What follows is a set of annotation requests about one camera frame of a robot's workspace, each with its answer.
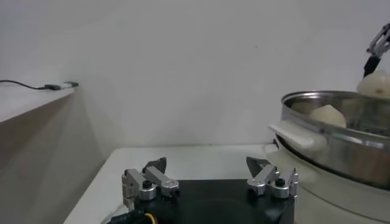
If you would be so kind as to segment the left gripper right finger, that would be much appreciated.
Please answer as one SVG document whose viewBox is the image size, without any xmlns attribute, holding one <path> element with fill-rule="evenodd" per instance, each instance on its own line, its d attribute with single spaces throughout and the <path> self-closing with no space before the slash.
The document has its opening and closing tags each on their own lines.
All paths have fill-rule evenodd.
<svg viewBox="0 0 390 224">
<path fill-rule="evenodd" d="M 248 190 L 256 197 L 268 191 L 274 198 L 297 197 L 299 176 L 296 168 L 279 170 L 266 159 L 247 157 L 246 164 L 251 174 L 247 180 Z"/>
</svg>

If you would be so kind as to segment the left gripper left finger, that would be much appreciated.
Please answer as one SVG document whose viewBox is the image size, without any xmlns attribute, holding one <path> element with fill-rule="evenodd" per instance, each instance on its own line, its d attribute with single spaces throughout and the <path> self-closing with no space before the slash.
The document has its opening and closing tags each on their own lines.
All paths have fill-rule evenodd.
<svg viewBox="0 0 390 224">
<path fill-rule="evenodd" d="M 122 179 L 122 202 L 128 210 L 134 210 L 137 203 L 149 203 L 158 197 L 177 199 L 180 185 L 177 180 L 165 175 L 166 157 L 149 161 L 141 171 L 126 169 Z"/>
</svg>

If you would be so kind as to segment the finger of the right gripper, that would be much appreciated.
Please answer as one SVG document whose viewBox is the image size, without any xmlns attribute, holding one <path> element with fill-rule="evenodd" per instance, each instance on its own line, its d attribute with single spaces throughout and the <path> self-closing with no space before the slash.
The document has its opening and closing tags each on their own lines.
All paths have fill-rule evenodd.
<svg viewBox="0 0 390 224">
<path fill-rule="evenodd" d="M 385 24 L 370 42 L 366 52 L 370 54 L 364 65 L 363 77 L 372 74 L 381 62 L 382 56 L 389 50 L 389 23 Z"/>
</svg>

